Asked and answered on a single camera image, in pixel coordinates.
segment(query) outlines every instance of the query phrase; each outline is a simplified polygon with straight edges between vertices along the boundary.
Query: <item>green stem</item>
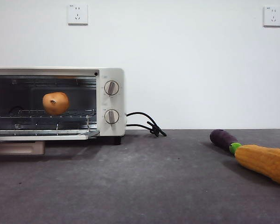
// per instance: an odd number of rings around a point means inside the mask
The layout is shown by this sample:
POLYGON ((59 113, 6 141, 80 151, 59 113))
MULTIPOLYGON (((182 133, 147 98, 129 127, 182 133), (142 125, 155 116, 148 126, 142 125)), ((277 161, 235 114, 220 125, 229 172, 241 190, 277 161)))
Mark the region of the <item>green stem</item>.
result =
POLYGON ((231 143, 231 145, 229 146, 229 151, 232 153, 232 154, 235 154, 235 151, 237 150, 238 147, 242 146, 241 144, 237 143, 237 142, 234 142, 234 143, 231 143))

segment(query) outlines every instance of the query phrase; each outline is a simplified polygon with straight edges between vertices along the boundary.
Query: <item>purple eggplant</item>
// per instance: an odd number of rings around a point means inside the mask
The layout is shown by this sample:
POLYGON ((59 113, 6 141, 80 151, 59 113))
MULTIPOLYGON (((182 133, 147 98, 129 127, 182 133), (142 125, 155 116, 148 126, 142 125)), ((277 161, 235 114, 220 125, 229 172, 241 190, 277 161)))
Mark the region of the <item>purple eggplant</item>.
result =
POLYGON ((216 129, 210 133, 210 140, 216 146, 229 151, 231 143, 238 142, 236 137, 232 136, 228 132, 222 129, 216 129))

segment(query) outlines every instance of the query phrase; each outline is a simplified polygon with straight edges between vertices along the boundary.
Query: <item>oven foot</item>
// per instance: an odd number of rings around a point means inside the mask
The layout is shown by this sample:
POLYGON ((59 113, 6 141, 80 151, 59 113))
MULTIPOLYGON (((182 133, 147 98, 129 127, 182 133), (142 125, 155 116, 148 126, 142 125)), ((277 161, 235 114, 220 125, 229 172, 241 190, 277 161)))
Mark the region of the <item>oven foot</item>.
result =
POLYGON ((121 137, 120 136, 116 136, 113 138, 114 141, 114 145, 120 145, 121 144, 121 137))

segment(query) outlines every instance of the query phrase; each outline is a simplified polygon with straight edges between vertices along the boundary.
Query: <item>oven door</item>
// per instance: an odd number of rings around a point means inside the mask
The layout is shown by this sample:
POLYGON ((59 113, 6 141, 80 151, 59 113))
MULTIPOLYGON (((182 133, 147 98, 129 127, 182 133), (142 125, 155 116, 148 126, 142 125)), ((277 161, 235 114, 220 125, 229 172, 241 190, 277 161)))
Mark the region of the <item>oven door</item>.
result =
POLYGON ((97 129, 98 70, 0 70, 0 141, 86 140, 97 129), (67 112, 52 116, 42 97, 64 92, 67 112))
POLYGON ((86 140, 99 133, 93 131, 0 131, 0 141, 86 140))

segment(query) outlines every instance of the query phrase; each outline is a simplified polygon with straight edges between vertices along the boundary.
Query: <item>toy eggplant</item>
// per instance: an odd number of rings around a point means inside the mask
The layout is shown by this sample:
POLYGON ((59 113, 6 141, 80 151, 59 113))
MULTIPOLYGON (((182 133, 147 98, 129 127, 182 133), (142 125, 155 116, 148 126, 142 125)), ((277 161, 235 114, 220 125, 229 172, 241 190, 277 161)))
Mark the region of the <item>toy eggplant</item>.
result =
POLYGON ((212 131, 210 140, 234 154, 243 167, 268 176, 280 184, 280 148, 241 145, 234 136, 222 129, 212 131))

